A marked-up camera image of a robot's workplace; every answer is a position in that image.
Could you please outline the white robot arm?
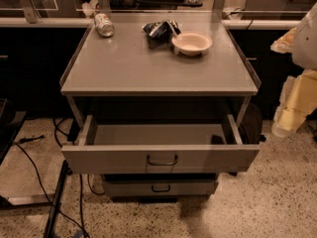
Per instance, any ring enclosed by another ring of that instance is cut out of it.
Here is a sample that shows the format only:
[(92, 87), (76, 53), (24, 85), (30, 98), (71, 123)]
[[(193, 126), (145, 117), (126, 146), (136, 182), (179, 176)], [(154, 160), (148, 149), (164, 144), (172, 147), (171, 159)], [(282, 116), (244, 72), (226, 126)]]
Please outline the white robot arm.
[(277, 137), (294, 134), (317, 108), (317, 3), (300, 23), (274, 41), (270, 49), (291, 53), (292, 61), (303, 68), (292, 87), (282, 91), (271, 132)]

